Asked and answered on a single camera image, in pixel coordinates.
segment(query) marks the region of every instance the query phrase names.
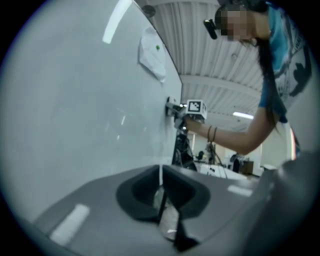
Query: black cutout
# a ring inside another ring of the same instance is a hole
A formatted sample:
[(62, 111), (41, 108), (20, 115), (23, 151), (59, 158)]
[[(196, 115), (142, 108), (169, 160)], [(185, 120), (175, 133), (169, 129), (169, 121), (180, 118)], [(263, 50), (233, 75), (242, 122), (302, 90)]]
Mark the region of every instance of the black cutout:
[(116, 191), (120, 207), (132, 218), (146, 222), (158, 222), (158, 210), (153, 199), (159, 188), (159, 166), (123, 182)]
[(169, 166), (164, 165), (162, 171), (165, 193), (179, 211), (180, 218), (199, 216), (210, 200), (209, 189)]

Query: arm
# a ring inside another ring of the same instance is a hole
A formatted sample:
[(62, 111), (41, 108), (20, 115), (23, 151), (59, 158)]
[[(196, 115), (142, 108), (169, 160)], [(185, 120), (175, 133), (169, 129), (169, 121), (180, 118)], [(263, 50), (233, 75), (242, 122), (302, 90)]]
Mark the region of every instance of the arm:
[[(275, 122), (277, 123), (279, 116), (276, 113), (274, 113), (274, 116)], [(191, 118), (185, 120), (185, 125), (187, 130), (207, 138), (210, 125), (195, 122)], [(269, 136), (274, 128), (274, 125), (268, 123), (266, 109), (259, 107), (246, 132), (217, 129), (214, 142), (245, 156), (255, 150)], [(211, 140), (214, 132), (215, 127), (212, 126), (209, 134)]]

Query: woman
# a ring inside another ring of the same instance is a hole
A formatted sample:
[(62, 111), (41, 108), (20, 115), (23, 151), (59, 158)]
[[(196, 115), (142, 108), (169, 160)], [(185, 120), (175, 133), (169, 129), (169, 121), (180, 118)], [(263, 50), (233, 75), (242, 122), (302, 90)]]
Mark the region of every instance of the woman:
[(246, 132), (217, 129), (187, 117), (185, 126), (208, 141), (247, 155), (276, 127), (311, 77), (306, 41), (283, 9), (265, 2), (245, 6), (228, 2), (214, 17), (216, 29), (228, 40), (258, 47), (263, 75), (262, 94)]

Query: dark hair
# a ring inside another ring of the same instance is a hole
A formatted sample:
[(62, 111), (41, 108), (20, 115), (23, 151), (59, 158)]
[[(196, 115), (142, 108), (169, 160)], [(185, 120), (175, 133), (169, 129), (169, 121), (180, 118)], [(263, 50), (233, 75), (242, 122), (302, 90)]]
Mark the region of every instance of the dark hair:
[[(249, 1), (230, 1), (225, 3), (224, 5), (220, 6), (215, 13), (214, 16), (214, 24), (218, 30), (221, 31), (223, 36), (228, 35), (228, 31), (223, 24), (227, 24), (227, 22), (223, 21), (223, 17), (221, 12), (223, 11), (239, 11), (241, 9), (258, 12), (258, 13), (265, 13), (268, 10), (268, 5), (264, 1), (259, 1), (255, 5), (251, 4)], [(273, 112), (273, 102), (275, 96), (277, 95), (277, 88), (276, 88), (276, 81), (275, 81), (275, 74), (272, 67), (272, 55), (270, 51), (270, 45), (268, 40), (262, 40), (260, 38), (256, 38), (256, 43), (253, 44), (249, 41), (243, 40), (240, 41), (242, 44), (249, 43), (255, 47), (258, 47), (258, 62), (262, 71), (262, 75), (265, 79), (266, 85), (268, 86), (267, 90), (267, 99), (266, 99), (266, 117), (269, 124), (275, 126), (276, 121)]]

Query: corrugated ceiling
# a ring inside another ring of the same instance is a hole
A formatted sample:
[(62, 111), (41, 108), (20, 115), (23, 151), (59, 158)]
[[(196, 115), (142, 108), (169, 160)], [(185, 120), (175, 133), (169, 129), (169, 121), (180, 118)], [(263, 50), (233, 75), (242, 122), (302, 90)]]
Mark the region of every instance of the corrugated ceiling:
[(262, 90), (257, 50), (219, 37), (212, 40), (203, 25), (219, 7), (217, 0), (137, 0), (151, 5), (150, 21), (164, 41), (183, 82), (182, 103), (204, 100), (207, 123), (244, 131), (250, 120), (234, 111), (254, 115)]

